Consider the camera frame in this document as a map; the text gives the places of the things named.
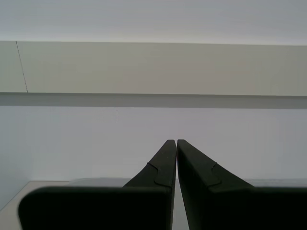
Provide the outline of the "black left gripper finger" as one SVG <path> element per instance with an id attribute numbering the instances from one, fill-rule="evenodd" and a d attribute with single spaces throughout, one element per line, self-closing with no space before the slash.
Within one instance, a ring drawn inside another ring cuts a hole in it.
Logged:
<path id="1" fill-rule="evenodd" d="M 166 141 L 122 187 L 47 186 L 19 203 L 24 230 L 170 230 L 177 147 Z"/>
<path id="2" fill-rule="evenodd" d="M 180 189 L 191 230 L 304 230 L 304 187 L 255 187 L 200 150 L 177 142 Z"/>

